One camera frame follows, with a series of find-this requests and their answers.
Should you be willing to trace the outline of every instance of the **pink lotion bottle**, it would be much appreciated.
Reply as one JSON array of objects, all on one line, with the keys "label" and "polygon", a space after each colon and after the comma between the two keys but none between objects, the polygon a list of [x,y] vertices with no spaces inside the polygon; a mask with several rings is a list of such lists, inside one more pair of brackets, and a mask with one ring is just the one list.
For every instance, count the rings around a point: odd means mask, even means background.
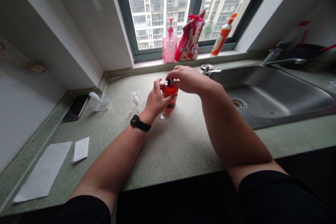
[{"label": "pink lotion bottle", "polygon": [[174,33],[172,27],[173,17],[168,18],[170,26],[168,27],[168,33],[162,37],[162,59],[164,63],[172,63],[175,60],[175,51],[177,43],[179,42],[178,36]]}]

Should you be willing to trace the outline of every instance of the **white paper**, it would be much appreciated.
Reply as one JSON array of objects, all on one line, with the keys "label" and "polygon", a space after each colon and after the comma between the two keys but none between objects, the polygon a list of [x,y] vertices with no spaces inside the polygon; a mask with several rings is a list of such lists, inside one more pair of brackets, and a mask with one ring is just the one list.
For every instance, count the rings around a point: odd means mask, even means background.
[{"label": "white paper", "polygon": [[71,145],[72,142],[49,145],[13,202],[22,202],[47,196]]},{"label": "white paper", "polygon": [[90,137],[88,136],[87,138],[79,140],[75,143],[75,150],[73,152],[71,163],[77,163],[88,156],[89,139]]}]

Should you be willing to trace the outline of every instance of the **mobile phone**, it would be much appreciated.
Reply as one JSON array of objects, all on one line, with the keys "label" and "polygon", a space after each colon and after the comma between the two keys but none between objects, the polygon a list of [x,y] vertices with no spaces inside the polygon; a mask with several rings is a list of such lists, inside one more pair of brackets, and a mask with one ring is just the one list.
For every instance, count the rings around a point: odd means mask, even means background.
[{"label": "mobile phone", "polygon": [[76,97],[62,121],[78,120],[81,117],[88,100],[88,95]]}]

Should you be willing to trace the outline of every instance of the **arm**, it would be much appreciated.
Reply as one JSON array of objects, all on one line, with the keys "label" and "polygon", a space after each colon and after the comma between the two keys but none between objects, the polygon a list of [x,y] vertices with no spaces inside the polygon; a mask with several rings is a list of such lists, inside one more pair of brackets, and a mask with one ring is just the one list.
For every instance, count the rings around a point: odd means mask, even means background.
[{"label": "arm", "polygon": [[222,85],[187,66],[176,66],[166,79],[182,91],[199,95],[211,144],[226,167],[235,188],[247,175],[260,170],[286,172],[242,118]]},{"label": "arm", "polygon": [[[177,96],[163,98],[160,91],[161,79],[154,82],[154,88],[148,95],[147,104],[140,120],[152,125],[155,118]],[[147,132],[129,125],[96,159],[74,192],[70,196],[91,195],[101,199],[113,212],[117,196],[126,183]]]}]

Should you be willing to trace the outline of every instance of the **forearm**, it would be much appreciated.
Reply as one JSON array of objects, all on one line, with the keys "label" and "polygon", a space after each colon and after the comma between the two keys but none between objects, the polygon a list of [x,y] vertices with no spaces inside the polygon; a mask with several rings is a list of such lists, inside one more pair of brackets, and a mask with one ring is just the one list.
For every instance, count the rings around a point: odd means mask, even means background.
[{"label": "forearm", "polygon": [[[142,112],[140,119],[151,125],[155,116]],[[110,211],[117,195],[127,181],[147,132],[128,126],[96,159],[70,198],[83,195],[98,196]]]},{"label": "forearm", "polygon": [[210,141],[225,166],[272,161],[263,142],[236,110],[220,84],[211,83],[200,98]]}]

